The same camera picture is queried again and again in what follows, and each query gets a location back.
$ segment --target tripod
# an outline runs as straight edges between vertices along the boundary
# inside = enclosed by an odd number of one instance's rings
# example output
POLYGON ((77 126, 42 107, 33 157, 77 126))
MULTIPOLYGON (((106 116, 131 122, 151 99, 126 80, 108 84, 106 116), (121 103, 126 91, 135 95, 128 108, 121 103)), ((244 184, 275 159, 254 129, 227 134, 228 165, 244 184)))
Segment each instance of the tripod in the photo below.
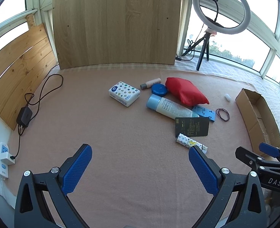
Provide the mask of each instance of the tripod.
POLYGON ((209 60, 209 39, 210 39, 210 36, 211 34, 209 32, 206 32, 205 35, 200 38, 197 42, 195 42, 191 47, 189 47, 185 53, 182 54, 182 56, 186 56, 187 53, 189 53, 190 51, 194 50, 195 47, 197 45, 200 44, 200 42, 203 40, 203 46, 201 48, 201 52, 200 52, 200 56, 199 56, 199 60, 198 60, 198 63, 197 63, 197 67, 196 67, 196 70, 199 71, 200 69, 200 65, 201 65, 201 62, 202 62, 202 59, 203 59, 203 56, 204 56, 204 53, 206 51, 206 59, 209 60))

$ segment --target wooden panel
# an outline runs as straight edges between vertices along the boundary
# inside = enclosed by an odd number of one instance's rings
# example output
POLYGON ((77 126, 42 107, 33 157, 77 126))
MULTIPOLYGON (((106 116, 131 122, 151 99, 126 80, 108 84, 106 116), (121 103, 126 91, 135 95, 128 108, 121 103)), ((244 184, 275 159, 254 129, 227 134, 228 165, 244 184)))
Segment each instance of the wooden panel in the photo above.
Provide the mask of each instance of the wooden panel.
POLYGON ((57 64, 55 56, 51 51, 25 76, 17 88, 14 90, 0 117, 11 129, 16 126, 16 118, 21 107, 26 105, 25 93, 34 92, 41 84, 48 71, 57 64))
POLYGON ((33 14, 29 14, 26 16, 28 28, 33 28, 36 26, 35 16, 33 14))
POLYGON ((60 67, 174 64, 181 0, 53 0, 60 67))
POLYGON ((33 27, 0 50, 0 76, 26 50, 46 38, 44 25, 33 27))
POLYGON ((19 57, 2 75, 0 78, 0 113, 25 76, 50 52, 48 38, 45 38, 19 57))

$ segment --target gray cap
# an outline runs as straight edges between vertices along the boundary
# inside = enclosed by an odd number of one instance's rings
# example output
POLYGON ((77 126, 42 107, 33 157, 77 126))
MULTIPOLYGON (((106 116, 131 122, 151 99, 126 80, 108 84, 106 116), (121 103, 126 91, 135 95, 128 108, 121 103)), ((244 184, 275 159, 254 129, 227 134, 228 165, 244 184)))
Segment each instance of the gray cap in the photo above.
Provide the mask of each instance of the gray cap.
POLYGON ((141 88, 141 90, 143 90, 143 89, 146 89, 147 88, 147 85, 144 83, 144 84, 141 84, 140 85, 140 88, 141 88))

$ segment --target blue textured gripper pad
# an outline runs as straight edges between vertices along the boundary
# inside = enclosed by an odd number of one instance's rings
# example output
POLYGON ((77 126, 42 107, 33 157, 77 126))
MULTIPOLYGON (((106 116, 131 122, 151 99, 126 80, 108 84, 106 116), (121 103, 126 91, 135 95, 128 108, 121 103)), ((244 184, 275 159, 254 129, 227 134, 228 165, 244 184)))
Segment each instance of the blue textured gripper pad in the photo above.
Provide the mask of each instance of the blue textured gripper pad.
POLYGON ((189 160, 200 178, 205 190, 212 195, 217 195, 219 189, 217 178, 194 147, 189 150, 189 160))
POLYGON ((267 155, 270 155, 273 158, 279 157, 279 150, 276 147, 270 146, 267 143, 260 143, 259 150, 267 155))
POLYGON ((73 162, 63 177, 62 191, 65 195, 72 193, 77 186, 83 172, 89 164, 93 155, 93 151, 89 145, 87 145, 77 159, 73 162))

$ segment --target black card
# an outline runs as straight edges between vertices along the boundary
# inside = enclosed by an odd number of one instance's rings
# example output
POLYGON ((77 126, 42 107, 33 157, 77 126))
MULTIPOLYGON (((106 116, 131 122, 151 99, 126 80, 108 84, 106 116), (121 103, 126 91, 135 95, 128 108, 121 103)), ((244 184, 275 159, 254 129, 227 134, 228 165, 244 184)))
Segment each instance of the black card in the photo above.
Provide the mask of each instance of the black card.
POLYGON ((187 137, 207 136, 210 119, 208 117, 176 117, 175 135, 181 133, 187 137))

